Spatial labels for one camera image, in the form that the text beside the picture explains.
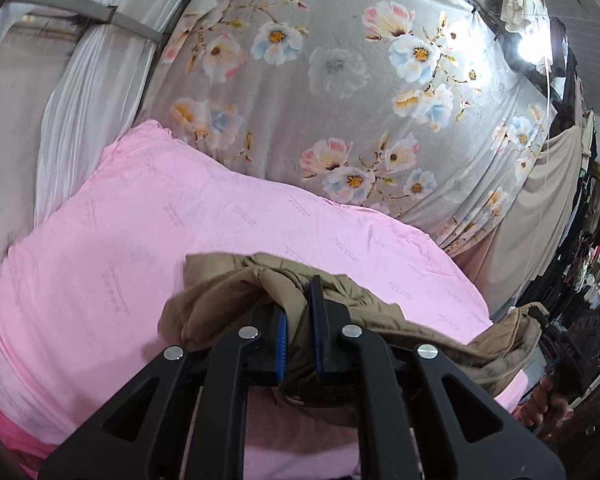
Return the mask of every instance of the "beige cloth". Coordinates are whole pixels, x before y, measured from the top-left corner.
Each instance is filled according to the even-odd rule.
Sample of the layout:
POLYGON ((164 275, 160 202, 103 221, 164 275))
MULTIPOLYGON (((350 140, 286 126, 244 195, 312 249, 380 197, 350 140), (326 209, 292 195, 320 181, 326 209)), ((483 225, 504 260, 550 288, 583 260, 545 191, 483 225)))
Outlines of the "beige cloth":
POLYGON ((595 114, 593 110, 589 113, 587 125, 582 131, 582 164, 581 168, 584 171, 589 169, 589 159, 591 157, 591 141, 593 140, 593 129, 595 127, 595 114))
POLYGON ((491 313, 551 262, 569 221, 581 160, 577 126, 548 140, 497 229, 454 258, 491 313))
POLYGON ((290 342, 278 400, 297 407, 322 408, 312 414, 334 424, 353 425, 350 388, 325 388, 315 376, 305 293, 316 274, 322 280, 325 298, 347 306, 353 323, 375 330, 389 343, 404 348, 435 344, 493 396, 523 367, 540 336, 538 322, 526 314, 527 308, 520 308, 462 345, 406 321, 397 304, 379 300, 343 274, 334 276, 265 253, 187 255, 184 291, 167 301, 158 330, 172 344, 189 350, 206 348, 247 324, 256 306, 273 300, 286 312, 290 342))
POLYGON ((0 262, 33 228, 40 123, 74 47, 17 28, 0 42, 0 262))

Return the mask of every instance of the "gray fabric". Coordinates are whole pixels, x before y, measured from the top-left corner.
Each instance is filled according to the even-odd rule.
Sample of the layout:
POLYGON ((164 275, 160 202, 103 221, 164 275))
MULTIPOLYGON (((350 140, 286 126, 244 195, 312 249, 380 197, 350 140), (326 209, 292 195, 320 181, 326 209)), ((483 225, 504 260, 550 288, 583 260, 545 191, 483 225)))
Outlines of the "gray fabric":
POLYGON ((33 228, 40 121, 74 47, 24 31, 0 43, 0 261, 33 228))
POLYGON ((487 238, 454 258, 494 314, 542 275, 569 221, 580 171, 580 130, 547 141, 509 213, 487 238))
POLYGON ((462 0, 225 0, 143 117, 231 170, 376 208, 453 255, 502 220, 553 114, 462 0))

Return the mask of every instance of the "human hand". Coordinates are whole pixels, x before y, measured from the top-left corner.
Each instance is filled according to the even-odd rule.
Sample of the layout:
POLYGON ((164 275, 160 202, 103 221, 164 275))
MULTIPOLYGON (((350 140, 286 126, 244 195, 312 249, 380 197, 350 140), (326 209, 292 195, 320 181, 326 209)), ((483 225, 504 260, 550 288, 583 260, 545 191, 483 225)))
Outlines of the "human hand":
POLYGON ((551 418, 555 420, 556 427, 560 427, 565 420, 573 416, 573 410, 565 396, 554 393, 554 378, 547 375, 535 387, 529 400, 516 409, 513 417, 524 426, 542 424, 551 407, 551 418))

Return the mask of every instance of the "finger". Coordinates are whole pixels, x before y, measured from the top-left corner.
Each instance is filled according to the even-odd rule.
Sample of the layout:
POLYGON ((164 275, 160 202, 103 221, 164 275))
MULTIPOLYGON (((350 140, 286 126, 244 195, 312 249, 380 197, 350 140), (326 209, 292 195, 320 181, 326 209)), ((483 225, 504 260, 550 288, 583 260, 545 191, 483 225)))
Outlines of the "finger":
POLYGON ((545 375, 540 380, 540 387, 546 392, 552 391, 554 389, 554 378, 551 375, 545 375))
POLYGON ((540 411, 538 410, 536 402, 531 398, 527 401, 525 407, 533 423, 541 424, 544 420, 544 417, 542 416, 542 413, 540 413, 540 411))
POLYGON ((569 401, 566 399, 566 397, 560 394, 553 394, 549 399, 549 405, 561 417, 567 412, 573 413, 573 410, 571 410, 569 407, 569 401))
POLYGON ((538 413, 547 412, 547 410, 549 409, 549 393, 547 393, 542 388, 536 388, 531 394, 531 399, 536 405, 538 413))
POLYGON ((518 412, 518 420, 522 423, 523 426, 529 427, 533 425, 533 421, 531 420, 531 417, 529 416, 528 411, 526 410, 526 406, 522 406, 518 412))

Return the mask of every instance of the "pink fabric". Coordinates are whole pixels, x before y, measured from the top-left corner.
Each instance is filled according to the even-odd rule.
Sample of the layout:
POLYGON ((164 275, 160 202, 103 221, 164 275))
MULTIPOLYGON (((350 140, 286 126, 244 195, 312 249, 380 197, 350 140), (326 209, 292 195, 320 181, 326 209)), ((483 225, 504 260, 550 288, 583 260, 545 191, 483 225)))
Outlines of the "pink fabric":
MULTIPOLYGON (((490 325, 475 287, 416 228, 232 173, 147 121, 0 266, 0 410, 62 442, 163 348, 156 324, 182 289, 184 256, 211 251, 348 274, 461 342, 490 325)), ((525 388, 521 373, 498 400, 512 409, 525 388)), ((278 408, 262 391, 250 393, 247 427, 247 479, 338 478, 358 462, 355 431, 278 408)))
MULTIPOLYGON (((15 452, 27 453, 36 457, 44 458, 48 456, 55 446, 43 444, 38 439, 33 438, 21 428, 16 426, 0 411, 0 440, 7 449, 15 452)), ((33 478, 38 477, 38 473, 23 466, 24 470, 33 478)))

